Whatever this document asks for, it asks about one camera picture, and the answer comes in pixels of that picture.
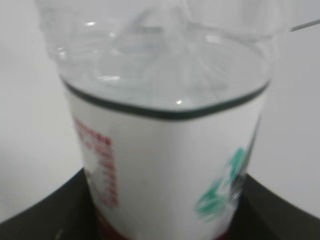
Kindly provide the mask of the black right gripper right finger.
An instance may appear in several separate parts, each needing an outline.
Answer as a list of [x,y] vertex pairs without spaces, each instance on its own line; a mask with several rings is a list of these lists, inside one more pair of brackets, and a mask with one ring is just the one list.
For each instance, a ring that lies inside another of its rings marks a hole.
[[247,176],[226,239],[320,240],[320,219],[293,206]]

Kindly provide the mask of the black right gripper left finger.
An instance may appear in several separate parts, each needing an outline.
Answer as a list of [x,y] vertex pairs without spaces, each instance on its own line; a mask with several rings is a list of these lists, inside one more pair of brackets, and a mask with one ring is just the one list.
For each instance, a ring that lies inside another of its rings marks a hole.
[[1,240],[98,240],[95,208],[85,173],[0,224]]

